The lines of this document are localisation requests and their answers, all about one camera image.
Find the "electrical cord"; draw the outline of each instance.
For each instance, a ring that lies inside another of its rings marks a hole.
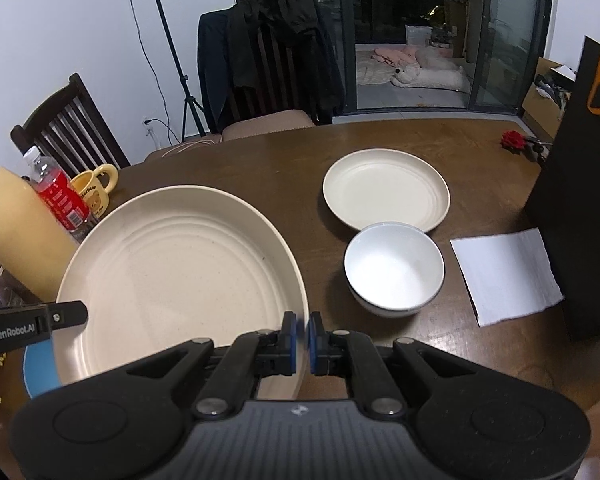
[[[171,127],[168,124],[165,124],[163,120],[161,119],[147,119],[144,121],[144,124],[149,124],[151,121],[158,121],[159,123],[164,124],[167,127],[167,140],[169,141],[169,144],[171,146],[173,146],[173,142],[171,142],[171,137],[169,136],[169,134],[173,134],[173,138],[176,139],[176,144],[179,144],[180,141],[178,140],[178,136],[175,134],[175,132],[171,129]]]
[[[142,53],[144,54],[144,58],[146,59],[146,62],[149,64],[149,68],[151,69],[151,72],[154,73],[154,77],[155,77],[155,84],[158,87],[158,92],[160,92],[160,96],[162,97],[162,104],[164,105],[164,113],[167,116],[167,124],[165,124],[165,126],[171,131],[171,118],[169,117],[169,112],[167,110],[167,100],[164,98],[164,94],[162,93],[162,88],[160,87],[160,81],[158,81],[158,75],[157,73],[155,73],[154,70],[154,66],[151,64],[151,61],[149,61],[149,56],[147,56],[146,54],[146,50],[144,49],[144,43],[142,42],[142,35],[140,34],[140,25],[138,24],[138,17],[136,16],[136,8],[134,7],[134,0],[129,0],[129,4],[131,4],[131,12],[133,13],[134,16],[134,22],[136,22],[136,31],[138,32],[138,41],[140,42],[140,47],[142,48]]]

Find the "cream plate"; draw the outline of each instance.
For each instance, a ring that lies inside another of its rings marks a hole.
[[[334,162],[322,182],[334,215],[353,229],[401,222],[428,232],[449,211],[442,176],[421,158],[385,148],[349,153]]]
[[[69,263],[58,301],[69,300],[85,303],[89,321],[53,333],[62,384],[197,336],[224,346],[278,329],[285,310],[300,326],[308,320],[298,265],[277,229],[245,201],[202,186],[150,191],[107,216]],[[264,379],[260,398],[298,393],[298,345],[297,373]]]

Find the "small plate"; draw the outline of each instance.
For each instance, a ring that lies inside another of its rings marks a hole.
[[[401,222],[428,232],[445,219],[451,198],[445,180],[421,158],[375,148],[349,153],[324,176],[327,205],[349,227]]]

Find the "plastic water bottle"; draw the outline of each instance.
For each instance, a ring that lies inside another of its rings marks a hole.
[[[24,159],[31,167],[33,189],[71,236],[77,242],[83,241],[97,220],[71,185],[68,175],[53,158],[43,156],[37,146],[29,148]]]

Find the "pink blanket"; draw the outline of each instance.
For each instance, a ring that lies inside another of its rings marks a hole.
[[[376,48],[372,58],[380,63],[387,63],[395,68],[401,68],[406,65],[417,63],[415,54],[419,47],[406,46],[402,50],[393,50],[390,48]]]

